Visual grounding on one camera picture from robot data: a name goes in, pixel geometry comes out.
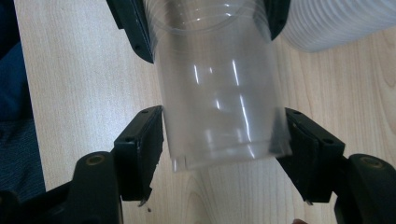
white plastic cup stack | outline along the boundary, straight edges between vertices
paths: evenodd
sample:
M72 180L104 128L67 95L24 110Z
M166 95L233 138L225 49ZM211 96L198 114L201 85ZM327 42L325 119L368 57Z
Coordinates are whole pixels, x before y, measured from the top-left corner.
M396 25L396 0L291 0L283 36L320 51Z

clear plastic cup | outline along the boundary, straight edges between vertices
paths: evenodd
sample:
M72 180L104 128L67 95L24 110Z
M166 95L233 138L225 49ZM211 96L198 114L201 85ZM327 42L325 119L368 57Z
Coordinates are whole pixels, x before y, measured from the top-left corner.
M320 51L394 25L395 0L291 0L282 35L297 49Z
M263 1L145 8L174 170L289 154Z

transparent plastic cylinder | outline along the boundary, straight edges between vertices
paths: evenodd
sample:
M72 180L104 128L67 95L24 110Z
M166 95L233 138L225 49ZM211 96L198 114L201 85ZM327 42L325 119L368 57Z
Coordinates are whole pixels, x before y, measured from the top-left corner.
M395 0L291 0L282 35L297 49L320 51L394 25Z
M263 1L145 0L175 171L290 152Z

light wood surface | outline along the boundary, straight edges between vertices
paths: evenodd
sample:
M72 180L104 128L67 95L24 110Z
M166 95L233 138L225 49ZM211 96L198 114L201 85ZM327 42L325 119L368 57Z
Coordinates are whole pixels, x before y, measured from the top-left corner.
M134 55L105 0L15 1L47 189L161 103L154 66ZM321 53L276 41L285 106L396 166L396 29ZM166 142L147 205L125 223L335 223L330 204L304 203L275 160L173 174Z

blue fabric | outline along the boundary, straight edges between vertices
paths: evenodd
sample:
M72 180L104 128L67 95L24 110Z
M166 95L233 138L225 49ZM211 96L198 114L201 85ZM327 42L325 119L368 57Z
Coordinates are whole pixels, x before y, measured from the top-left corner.
M0 190L22 202L45 192L12 0L0 0Z

